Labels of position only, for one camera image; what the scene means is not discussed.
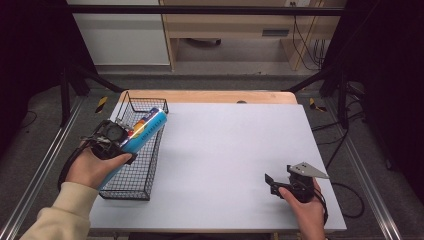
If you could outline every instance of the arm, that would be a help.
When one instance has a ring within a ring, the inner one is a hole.
[[[110,171],[130,158],[131,154],[123,154],[100,160],[86,148],[69,169],[53,206],[39,212],[37,221],[21,239],[86,239],[97,187]]]
[[[314,178],[315,189],[321,191]],[[281,187],[279,192],[292,207],[299,225],[302,239],[304,240],[324,240],[324,209],[321,202],[314,197],[311,202],[301,203],[287,189]]]

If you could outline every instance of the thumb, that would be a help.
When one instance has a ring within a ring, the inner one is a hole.
[[[111,170],[113,170],[113,169],[115,169],[115,168],[117,168],[121,165],[124,165],[128,160],[131,159],[131,157],[132,157],[132,154],[124,153],[124,154],[121,154],[119,156],[116,156],[114,158],[107,160],[106,162],[107,162],[109,170],[111,171]]]
[[[296,197],[293,196],[293,194],[286,188],[280,187],[278,191],[292,208],[295,208],[299,204],[299,201],[296,199]]]

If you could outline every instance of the white table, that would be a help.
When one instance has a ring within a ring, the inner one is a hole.
[[[298,230],[290,206],[270,194],[264,174],[287,183],[286,165],[303,161],[325,172],[301,105],[172,102],[168,105],[170,113],[160,145],[151,200],[98,197],[90,215],[93,230],[207,233]],[[326,230],[345,230],[329,180],[318,179],[318,183],[329,212]]]

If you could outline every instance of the horizontal black bar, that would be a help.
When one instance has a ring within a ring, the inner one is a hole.
[[[47,6],[52,10],[91,14],[219,14],[219,15],[291,15],[342,16],[362,13],[344,8],[244,7],[244,6],[152,6],[152,5],[68,5]]]

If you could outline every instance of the yellow and black tape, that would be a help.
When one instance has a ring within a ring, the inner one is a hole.
[[[320,112],[327,112],[327,108],[325,108],[325,107],[317,107],[317,105],[315,105],[315,100],[313,98],[309,98],[309,108],[310,109],[318,110]]]
[[[107,97],[102,97],[102,98],[100,99],[99,104],[97,105],[97,108],[96,108],[95,113],[101,113],[101,112],[102,112],[103,107],[104,107],[104,106],[105,106],[105,104],[106,104],[106,100],[107,100]]]

